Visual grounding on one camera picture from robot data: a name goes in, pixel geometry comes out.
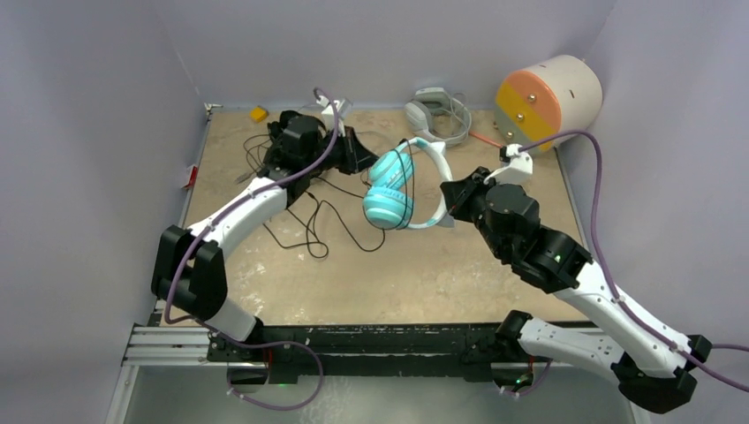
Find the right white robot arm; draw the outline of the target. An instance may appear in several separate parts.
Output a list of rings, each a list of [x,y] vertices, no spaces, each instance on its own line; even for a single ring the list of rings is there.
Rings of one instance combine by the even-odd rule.
[[[594,337],[512,310],[496,332],[503,357],[515,360],[524,353],[585,369],[651,413],[665,414],[692,400],[698,382],[690,360],[707,359],[709,340],[672,329],[609,284],[601,264],[580,243],[541,223],[538,201],[522,186],[498,184],[479,167],[440,189],[449,215],[473,224],[497,260],[602,332]]]

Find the teal cat-ear headphones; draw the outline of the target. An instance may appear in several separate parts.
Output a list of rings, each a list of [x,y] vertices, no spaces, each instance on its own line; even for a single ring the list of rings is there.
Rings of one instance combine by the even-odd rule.
[[[413,221],[415,200],[411,197],[410,184],[416,171],[412,159],[415,148],[432,160],[442,182],[453,180],[443,142],[430,142],[421,137],[400,142],[382,155],[368,171],[370,187],[363,198],[362,208],[367,221],[380,230],[425,230],[434,226],[452,228],[455,224],[447,212],[444,197],[440,198],[435,212],[425,222]]]

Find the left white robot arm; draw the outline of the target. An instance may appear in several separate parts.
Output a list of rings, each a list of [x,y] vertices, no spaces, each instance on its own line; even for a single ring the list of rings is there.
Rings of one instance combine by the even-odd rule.
[[[162,233],[151,280],[158,299],[229,337],[230,351],[243,361],[261,355],[262,323],[229,298],[226,259],[292,205],[312,178],[331,169],[359,174],[378,158],[352,127],[293,110],[268,123],[267,137],[261,166],[243,192],[198,223],[172,225]]]

